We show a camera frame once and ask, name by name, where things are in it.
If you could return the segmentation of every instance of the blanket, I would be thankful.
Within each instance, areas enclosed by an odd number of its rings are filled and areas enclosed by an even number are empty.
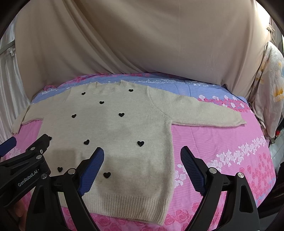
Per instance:
[[[265,138],[273,138],[284,103],[284,58],[271,42],[256,74],[248,102],[257,117]]]

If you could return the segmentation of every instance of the beige curtain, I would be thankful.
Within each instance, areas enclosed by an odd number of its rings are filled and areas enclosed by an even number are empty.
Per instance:
[[[269,39],[254,0],[31,0],[16,24],[29,98],[84,74],[138,72],[248,97]]]

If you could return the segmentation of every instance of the ribbed collar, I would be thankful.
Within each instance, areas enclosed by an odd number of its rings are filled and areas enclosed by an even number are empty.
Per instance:
[[[116,91],[119,91],[126,87],[127,82],[124,80],[120,80],[119,82],[115,83],[107,83],[107,84],[101,84],[99,82],[94,82],[89,84],[89,88],[92,91],[93,94],[97,95],[103,95],[108,93],[113,93]]]

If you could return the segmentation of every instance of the white curtain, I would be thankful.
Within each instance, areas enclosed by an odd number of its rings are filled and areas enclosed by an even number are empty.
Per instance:
[[[15,40],[16,17],[0,40],[0,49]],[[0,144],[11,137],[11,127],[29,104],[18,69],[15,45],[0,54]]]

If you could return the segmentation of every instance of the ribbed hem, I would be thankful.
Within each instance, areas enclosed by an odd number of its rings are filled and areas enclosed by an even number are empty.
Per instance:
[[[64,194],[59,193],[62,206],[67,207]],[[170,204],[169,198],[147,198],[87,193],[83,196],[90,213],[163,225]]]

